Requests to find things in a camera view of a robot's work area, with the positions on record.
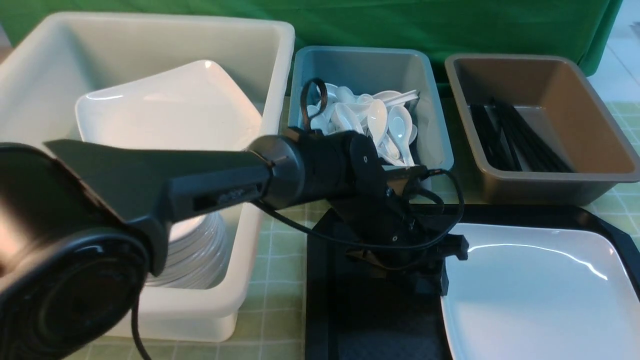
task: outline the black cable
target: black cable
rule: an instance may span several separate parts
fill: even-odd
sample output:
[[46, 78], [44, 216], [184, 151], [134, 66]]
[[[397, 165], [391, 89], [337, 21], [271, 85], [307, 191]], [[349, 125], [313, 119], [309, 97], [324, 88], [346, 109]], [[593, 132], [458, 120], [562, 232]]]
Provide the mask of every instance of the black cable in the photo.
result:
[[424, 249], [428, 249], [434, 245], [436, 245], [438, 242], [440, 242], [440, 240], [442, 240], [442, 238], [444, 238], [447, 234], [449, 234], [449, 231], [451, 231], [451, 229], [453, 229], [453, 227], [460, 222], [460, 220], [462, 220], [462, 215], [464, 214], [464, 208], [465, 208], [465, 199], [462, 196], [462, 189], [460, 188], [460, 184], [458, 183], [458, 180], [453, 176], [453, 174], [451, 174], [450, 171], [448, 170], [444, 170], [444, 169], [435, 169], [435, 170], [429, 170], [428, 172], [428, 176], [437, 176], [437, 175], [446, 175], [453, 183], [453, 186], [456, 188], [456, 194], [458, 196], [458, 211], [456, 213], [456, 217], [454, 219], [454, 221], [452, 221], [452, 223], [447, 227], [447, 229], [445, 229], [444, 231], [442, 231], [441, 233], [439, 233], [437, 236], [435, 236], [433, 239], [427, 241], [426, 243], [420, 244], [420, 245], [411, 245], [411, 246], [395, 246], [395, 245], [372, 245], [372, 244], [363, 244], [363, 243], [355, 243], [353, 241], [345, 241], [345, 240], [340, 240], [340, 239], [336, 239], [332, 236], [328, 236], [325, 234], [321, 234], [313, 229], [309, 229], [308, 227], [304, 226], [304, 225], [300, 225], [297, 222], [291, 220], [290, 218], [287, 218], [281, 214], [279, 214], [275, 209], [273, 209], [271, 206], [260, 202], [260, 201], [255, 201], [253, 202], [254, 205], [256, 205], [260, 210], [264, 211], [265, 213], [267, 213], [268, 215], [270, 215], [271, 217], [275, 218], [276, 220], [279, 220], [283, 223], [285, 223], [288, 226], [291, 226], [292, 228], [294, 228], [295, 230], [298, 231], [302, 231], [303, 233], [316, 237], [316, 238], [320, 238], [326, 241], [330, 241], [333, 243], [338, 243], [341, 245], [347, 245], [350, 247], [354, 247], [354, 248], [358, 248], [358, 249], [362, 249], [362, 250], [376, 250], [376, 251], [418, 251], [418, 250], [424, 250]]
[[133, 337], [133, 342], [136, 344], [136, 348], [138, 349], [138, 353], [140, 353], [140, 357], [142, 360], [151, 360], [149, 353], [145, 349], [145, 346], [142, 344], [142, 340], [140, 339], [140, 332], [138, 330], [138, 310], [140, 309], [140, 296], [136, 299], [136, 302], [133, 303], [131, 308], [131, 335]]
[[436, 204], [437, 206], [440, 206], [440, 213], [438, 214], [432, 214], [432, 215], [427, 215], [429, 217], [439, 217], [440, 215], [444, 214], [444, 208], [445, 208], [445, 204], [444, 201], [442, 200], [441, 197], [439, 197], [438, 195], [436, 195], [435, 193], [425, 189], [425, 188], [419, 188], [416, 189], [416, 194], [423, 196], [431, 201], [433, 201], [434, 204]]
[[[320, 89], [320, 109], [317, 113], [309, 116], [307, 111], [307, 98], [309, 96], [309, 89], [312, 84], [316, 84], [318, 89]], [[326, 105], [329, 101], [329, 94], [326, 89], [326, 84], [320, 78], [313, 78], [305, 84], [302, 88], [302, 93], [300, 94], [300, 110], [302, 111], [302, 123], [304, 125], [304, 130], [308, 133], [311, 132], [311, 119], [322, 114], [324, 110], [326, 110]]]

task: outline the tiled floor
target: tiled floor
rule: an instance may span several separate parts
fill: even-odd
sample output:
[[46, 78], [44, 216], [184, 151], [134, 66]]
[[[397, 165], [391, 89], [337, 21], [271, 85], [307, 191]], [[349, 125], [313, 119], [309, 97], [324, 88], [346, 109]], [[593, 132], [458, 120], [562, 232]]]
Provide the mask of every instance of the tiled floor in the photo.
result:
[[596, 74], [589, 78], [604, 101], [640, 101], [640, 0], [624, 0]]

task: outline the cable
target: cable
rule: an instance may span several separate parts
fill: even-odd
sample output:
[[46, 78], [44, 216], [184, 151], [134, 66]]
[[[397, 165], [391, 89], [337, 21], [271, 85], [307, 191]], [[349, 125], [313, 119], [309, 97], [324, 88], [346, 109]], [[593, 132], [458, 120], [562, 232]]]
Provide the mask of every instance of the cable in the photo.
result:
[[136, 344], [136, 348], [138, 349], [138, 353], [140, 353], [140, 357], [142, 360], [152, 360], [149, 356], [149, 353], [145, 349], [142, 340], [140, 339], [140, 331], [138, 330], [138, 310], [140, 309], [140, 296], [133, 303], [131, 307], [131, 335], [133, 337], [133, 342]]
[[411, 246], [394, 246], [394, 245], [372, 245], [372, 244], [363, 244], [363, 243], [355, 243], [353, 241], [345, 241], [345, 240], [340, 240], [340, 239], [336, 239], [332, 236], [328, 236], [325, 234], [321, 234], [313, 229], [309, 229], [308, 227], [304, 226], [304, 225], [300, 225], [297, 222], [291, 220], [290, 218], [287, 218], [281, 214], [279, 214], [275, 209], [273, 209], [271, 206], [260, 202], [260, 201], [255, 201], [253, 202], [253, 205], [255, 205], [256, 207], [258, 207], [260, 210], [264, 211], [265, 213], [267, 213], [268, 215], [270, 215], [271, 217], [275, 218], [276, 220], [279, 220], [285, 224], [287, 224], [288, 226], [291, 226], [292, 228], [294, 228], [295, 230], [298, 231], [302, 231], [303, 233], [316, 237], [316, 238], [320, 238], [326, 241], [330, 241], [332, 243], [338, 243], [341, 245], [347, 245], [350, 247], [356, 247], [362, 250], [376, 250], [376, 251], [418, 251], [418, 250], [424, 250], [424, 249], [428, 249], [434, 245], [436, 245], [440, 240], [442, 240], [442, 238], [444, 238], [447, 234], [449, 234], [449, 231], [451, 231], [451, 229], [453, 229], [453, 227], [460, 222], [460, 220], [462, 220], [462, 216], [464, 215], [464, 207], [465, 207], [465, 199], [462, 196], [462, 189], [460, 188], [460, 184], [458, 183], [458, 180], [453, 176], [453, 174], [451, 174], [450, 171], [448, 170], [444, 170], [444, 169], [435, 169], [435, 170], [429, 170], [428, 171], [428, 176], [437, 176], [437, 175], [446, 175], [451, 182], [453, 183], [453, 186], [456, 189], [456, 194], [458, 196], [458, 211], [456, 212], [456, 216], [454, 221], [452, 221], [452, 223], [447, 227], [447, 229], [445, 229], [444, 231], [442, 231], [441, 233], [439, 233], [437, 236], [435, 236], [433, 239], [427, 241], [426, 243], [420, 244], [420, 245], [411, 245]]
[[[318, 89], [320, 90], [320, 110], [318, 110], [317, 113], [309, 117], [309, 113], [307, 111], [307, 97], [309, 95], [309, 88], [311, 87], [311, 84], [316, 84], [318, 86]], [[302, 88], [302, 93], [300, 94], [300, 110], [302, 111], [302, 123], [305, 127], [304, 130], [306, 132], [310, 133], [312, 131], [311, 120], [314, 117], [322, 114], [322, 112], [326, 109], [326, 105], [328, 104], [328, 101], [329, 101], [329, 94], [326, 89], [326, 84], [322, 79], [313, 78], [307, 81], [305, 86]]]

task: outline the gray plastic tray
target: gray plastic tray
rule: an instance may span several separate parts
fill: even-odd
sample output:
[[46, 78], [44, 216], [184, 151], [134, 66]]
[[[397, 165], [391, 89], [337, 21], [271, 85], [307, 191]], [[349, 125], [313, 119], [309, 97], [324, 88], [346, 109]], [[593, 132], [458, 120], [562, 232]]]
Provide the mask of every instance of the gray plastic tray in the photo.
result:
[[[640, 181], [640, 159], [578, 66], [555, 56], [457, 54], [445, 63], [476, 165], [492, 203], [585, 205]], [[498, 170], [484, 155], [469, 106], [496, 97], [575, 173]]]
[[354, 94], [384, 90], [418, 90], [409, 105], [418, 137], [412, 146], [416, 163], [429, 168], [453, 167], [453, 153], [442, 106], [425, 54], [407, 49], [309, 46], [296, 53], [289, 106], [289, 126], [301, 127], [300, 92], [312, 79], [350, 88]]

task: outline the white tile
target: white tile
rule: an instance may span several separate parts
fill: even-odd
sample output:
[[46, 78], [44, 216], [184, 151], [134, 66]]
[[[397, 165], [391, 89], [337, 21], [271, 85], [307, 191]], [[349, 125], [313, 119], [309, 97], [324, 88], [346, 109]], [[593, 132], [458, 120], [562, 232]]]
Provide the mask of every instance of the white tile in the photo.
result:
[[640, 85], [609, 48], [589, 82], [603, 101], [640, 101]]
[[618, 16], [616, 16], [609, 39], [635, 37], [631, 29], [631, 24], [635, 21], [640, 21], [640, 0], [624, 0]]

